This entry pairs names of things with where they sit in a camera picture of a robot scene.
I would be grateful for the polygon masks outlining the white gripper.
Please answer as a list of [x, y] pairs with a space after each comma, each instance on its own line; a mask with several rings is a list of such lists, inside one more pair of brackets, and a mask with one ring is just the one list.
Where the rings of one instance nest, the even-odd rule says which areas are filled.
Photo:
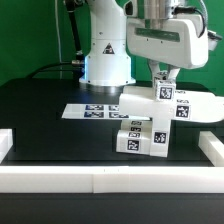
[[127, 44], [131, 54], [154, 60], [148, 62], [152, 80], [160, 72], [158, 62], [169, 64], [168, 79], [175, 81], [180, 68], [200, 68], [208, 61], [207, 30], [200, 16], [165, 20], [161, 30], [146, 28], [142, 19], [128, 18]]

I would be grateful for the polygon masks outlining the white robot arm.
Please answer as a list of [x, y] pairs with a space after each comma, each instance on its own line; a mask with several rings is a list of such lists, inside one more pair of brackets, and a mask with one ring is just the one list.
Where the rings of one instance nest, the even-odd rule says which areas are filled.
[[206, 20], [186, 0], [87, 0], [91, 16], [91, 50], [85, 57], [82, 85], [114, 92], [133, 84], [131, 55], [149, 60], [151, 71], [168, 66], [174, 79], [181, 68], [195, 69], [208, 61]]

